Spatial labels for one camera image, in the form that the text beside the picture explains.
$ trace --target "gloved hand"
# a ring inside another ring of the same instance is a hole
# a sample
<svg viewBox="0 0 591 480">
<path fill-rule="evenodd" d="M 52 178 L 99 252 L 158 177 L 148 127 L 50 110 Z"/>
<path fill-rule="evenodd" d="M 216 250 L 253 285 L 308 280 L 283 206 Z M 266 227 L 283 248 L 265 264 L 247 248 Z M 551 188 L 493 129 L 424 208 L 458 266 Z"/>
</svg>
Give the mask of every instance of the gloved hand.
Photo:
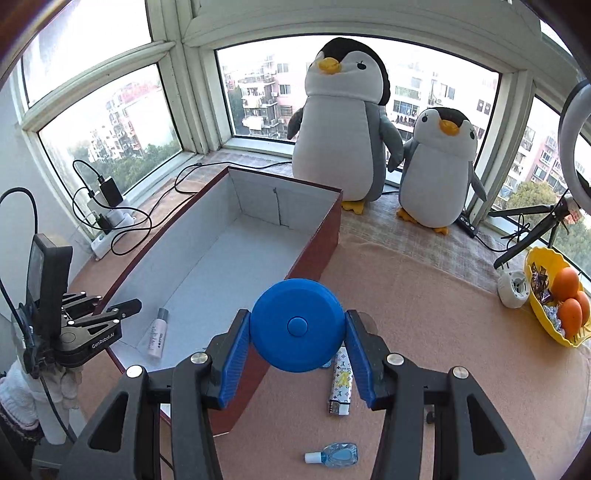
<svg viewBox="0 0 591 480">
<path fill-rule="evenodd" d="M 41 373 L 55 404 L 70 410 L 78 408 L 78 385 L 82 383 L 82 367 L 74 370 L 56 367 L 53 371 Z M 10 367 L 6 377 L 0 379 L 0 404 L 11 419 L 23 430 L 33 430 L 39 425 L 35 402 L 48 404 L 40 380 L 22 370 L 18 360 Z"/>
</svg>

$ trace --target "patterned lighter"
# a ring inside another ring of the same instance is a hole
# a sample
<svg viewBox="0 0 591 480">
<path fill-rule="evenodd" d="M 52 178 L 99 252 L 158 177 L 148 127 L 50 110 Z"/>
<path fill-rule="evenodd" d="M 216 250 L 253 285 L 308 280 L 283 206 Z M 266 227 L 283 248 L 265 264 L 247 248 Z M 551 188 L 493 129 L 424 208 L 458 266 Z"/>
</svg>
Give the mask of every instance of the patterned lighter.
<svg viewBox="0 0 591 480">
<path fill-rule="evenodd" d="M 341 346 L 335 356 L 335 375 L 329 398 L 329 413 L 348 415 L 353 389 L 353 370 L 345 346 Z"/>
</svg>

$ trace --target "silver bolt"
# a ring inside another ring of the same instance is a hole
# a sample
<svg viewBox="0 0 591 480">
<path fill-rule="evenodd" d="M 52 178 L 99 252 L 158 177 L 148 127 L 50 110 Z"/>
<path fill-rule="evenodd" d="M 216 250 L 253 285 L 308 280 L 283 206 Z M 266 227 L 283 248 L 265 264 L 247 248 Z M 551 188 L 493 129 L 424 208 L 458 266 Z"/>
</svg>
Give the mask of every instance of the silver bolt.
<svg viewBox="0 0 591 480">
<path fill-rule="evenodd" d="M 208 357 L 205 352 L 197 352 L 191 355 L 191 361 L 194 364 L 204 364 L 205 362 L 207 362 L 207 359 Z"/>
<path fill-rule="evenodd" d="M 129 367 L 125 373 L 130 378 L 139 377 L 142 374 L 142 367 L 140 365 L 131 365 L 131 367 Z"/>
<path fill-rule="evenodd" d="M 391 365 L 402 365 L 404 357 L 400 353 L 391 353 L 386 357 L 386 360 Z"/>
<path fill-rule="evenodd" d="M 468 370 L 464 367 L 453 367 L 453 376 L 456 378 L 460 378 L 461 380 L 468 378 Z"/>
</svg>

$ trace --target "yellow basket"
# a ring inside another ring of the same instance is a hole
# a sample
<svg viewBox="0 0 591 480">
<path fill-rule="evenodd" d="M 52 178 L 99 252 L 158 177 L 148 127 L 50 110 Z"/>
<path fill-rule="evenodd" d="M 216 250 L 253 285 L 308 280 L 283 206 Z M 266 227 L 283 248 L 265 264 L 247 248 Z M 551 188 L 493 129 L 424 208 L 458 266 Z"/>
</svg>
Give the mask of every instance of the yellow basket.
<svg viewBox="0 0 591 480">
<path fill-rule="evenodd" d="M 548 284 L 552 286 L 552 282 L 554 281 L 554 276 L 558 273 L 558 271 L 562 270 L 564 267 L 569 267 L 570 265 L 564 260 L 564 257 L 560 255 L 558 252 L 555 252 L 551 248 L 546 247 L 534 247 L 530 250 L 530 253 L 527 254 L 525 259 L 525 276 L 527 280 L 531 283 L 531 264 L 535 263 L 535 266 L 540 269 L 540 267 L 544 267 L 548 273 Z M 579 281 L 579 290 L 583 290 L 583 285 Z M 591 338 L 591 319 L 587 319 L 587 321 L 583 324 L 579 332 L 572 338 L 571 340 L 567 340 L 561 334 L 559 334 L 554 327 L 552 326 L 552 322 L 546 316 L 544 309 L 542 308 L 541 303 L 535 297 L 534 292 L 530 289 L 530 305 L 532 309 L 534 309 L 535 316 L 538 317 L 538 320 L 542 324 L 542 327 L 548 332 L 548 334 L 556 340 L 559 344 L 569 347 L 578 347 L 581 343 L 583 343 L 587 338 Z"/>
</svg>

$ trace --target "black tripod stand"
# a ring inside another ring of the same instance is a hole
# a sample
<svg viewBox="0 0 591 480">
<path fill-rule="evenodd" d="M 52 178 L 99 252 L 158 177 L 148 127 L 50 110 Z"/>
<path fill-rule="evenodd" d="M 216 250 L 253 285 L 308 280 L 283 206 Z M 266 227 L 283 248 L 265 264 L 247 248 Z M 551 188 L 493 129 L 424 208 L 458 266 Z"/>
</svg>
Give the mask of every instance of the black tripod stand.
<svg viewBox="0 0 591 480">
<path fill-rule="evenodd" d="M 548 215 L 540 220 L 539 223 L 532 228 L 532 230 L 523 240 L 518 241 L 515 245 L 508 249 L 507 252 L 497 258 L 493 264 L 495 268 L 499 268 L 503 263 L 507 263 L 511 258 L 521 253 L 536 240 L 542 238 L 542 236 L 547 231 L 550 231 L 548 247 L 552 248 L 552 244 L 556 239 L 558 227 L 561 223 L 564 225 L 564 219 L 570 215 L 570 211 L 566 197 L 565 195 L 562 195 L 556 205 L 537 205 L 534 207 L 512 208 L 508 210 L 497 211 L 491 210 L 488 212 L 488 216 L 490 217 L 505 218 L 516 215 L 534 215 L 536 213 L 547 213 Z"/>
</svg>

